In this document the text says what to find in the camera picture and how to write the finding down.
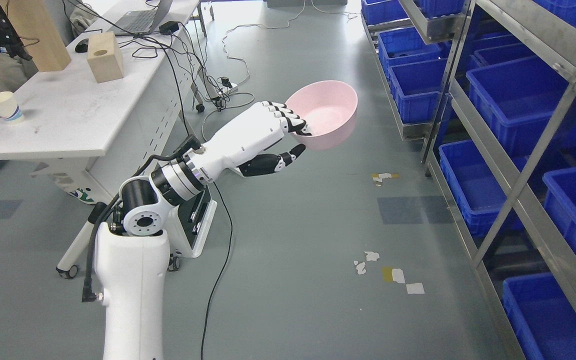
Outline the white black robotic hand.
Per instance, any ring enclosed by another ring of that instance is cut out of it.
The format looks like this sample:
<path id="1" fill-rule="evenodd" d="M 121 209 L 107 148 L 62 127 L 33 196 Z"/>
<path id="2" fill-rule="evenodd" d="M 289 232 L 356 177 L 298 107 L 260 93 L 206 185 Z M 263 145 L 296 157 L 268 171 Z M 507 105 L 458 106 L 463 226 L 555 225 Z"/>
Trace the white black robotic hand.
<path id="1" fill-rule="evenodd" d="M 306 120 L 285 104 L 256 102 L 203 143 L 202 153 L 195 150 L 185 155 L 186 164 L 201 171 L 198 179 L 208 183 L 226 168 L 237 167 L 244 177 L 278 173 L 306 150 L 305 145 L 297 145 L 288 152 L 265 153 L 288 133 L 312 135 Z"/>

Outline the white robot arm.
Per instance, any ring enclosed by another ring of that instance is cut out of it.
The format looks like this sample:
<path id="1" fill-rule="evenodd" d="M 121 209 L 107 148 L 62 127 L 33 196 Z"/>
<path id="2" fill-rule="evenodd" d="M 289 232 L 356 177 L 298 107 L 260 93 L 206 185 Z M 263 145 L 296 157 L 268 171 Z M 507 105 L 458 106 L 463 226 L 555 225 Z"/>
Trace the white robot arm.
<path id="1" fill-rule="evenodd" d="M 201 255 L 217 210 L 207 176 L 192 159 L 205 148 L 188 136 L 169 156 L 152 155 L 93 218 L 83 302 L 105 308 L 103 359 L 163 359 L 167 272 Z"/>

